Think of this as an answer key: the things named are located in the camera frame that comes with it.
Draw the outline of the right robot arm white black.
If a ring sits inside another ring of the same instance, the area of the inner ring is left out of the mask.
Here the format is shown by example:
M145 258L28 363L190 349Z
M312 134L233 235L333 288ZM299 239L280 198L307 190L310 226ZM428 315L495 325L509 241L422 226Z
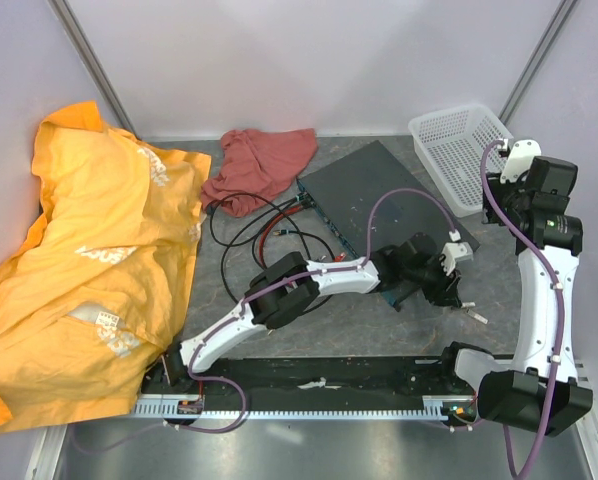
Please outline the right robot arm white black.
M565 213L578 174L575 164L534 157L518 176L490 173L483 195L488 223L523 233L515 254L521 275L519 338L509 365L487 350L454 342L437 381L446 392L477 395L479 417L537 431L549 414L555 437L587 414L593 392L579 385L571 342L572 290L583 250L583 225Z

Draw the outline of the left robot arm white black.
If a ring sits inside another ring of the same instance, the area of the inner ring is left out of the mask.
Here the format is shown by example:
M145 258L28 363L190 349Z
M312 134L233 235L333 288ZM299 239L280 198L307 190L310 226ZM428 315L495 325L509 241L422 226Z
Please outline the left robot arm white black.
M251 336L277 330L303 315L322 297L372 294L410 282L432 305L459 308L457 264L473 251L457 231L439 248L417 233L399 246L388 245L364 257L315 262L291 252L264 270L224 317L195 337L175 343L162 355L164 382L177 393L195 388L199 374Z

